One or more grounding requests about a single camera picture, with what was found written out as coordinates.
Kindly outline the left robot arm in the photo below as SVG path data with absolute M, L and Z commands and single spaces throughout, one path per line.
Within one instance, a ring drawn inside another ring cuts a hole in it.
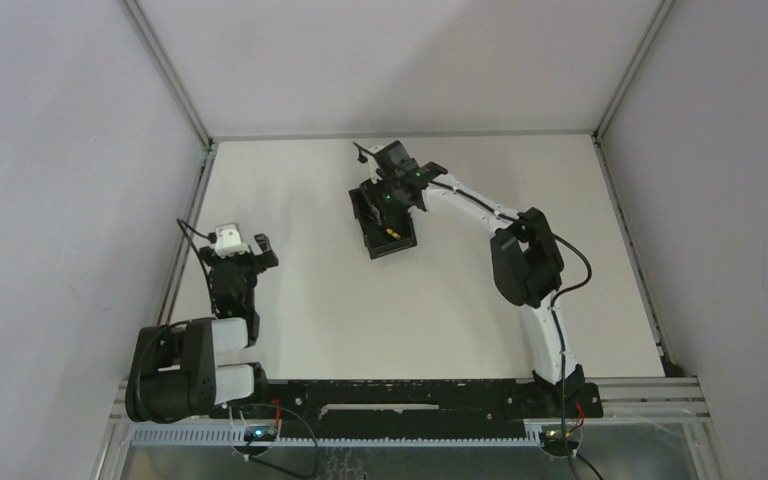
M 218 363 L 219 356 L 248 349 L 259 338 L 254 290 L 259 275 L 279 260 L 267 235 L 254 239 L 258 253 L 229 229 L 199 250 L 210 316 L 140 330 L 125 393 L 130 420 L 175 423 L 209 415 L 223 404 L 235 404 L 250 417 L 270 409 L 273 392 L 258 362 Z

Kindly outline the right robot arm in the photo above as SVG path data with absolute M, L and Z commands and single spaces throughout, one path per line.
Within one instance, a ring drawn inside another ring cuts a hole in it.
M 476 222 L 489 235 L 494 285 L 519 309 L 533 357 L 539 406 L 552 416 L 565 415 L 584 386 L 582 366 L 571 352 L 559 308 L 564 286 L 566 247 L 581 252 L 554 233 L 537 209 L 517 211 L 467 187 L 446 168 L 419 164 L 400 141 L 356 147 L 368 179 L 350 190 L 353 214 L 371 259 L 417 245 L 412 212 L 453 213 Z

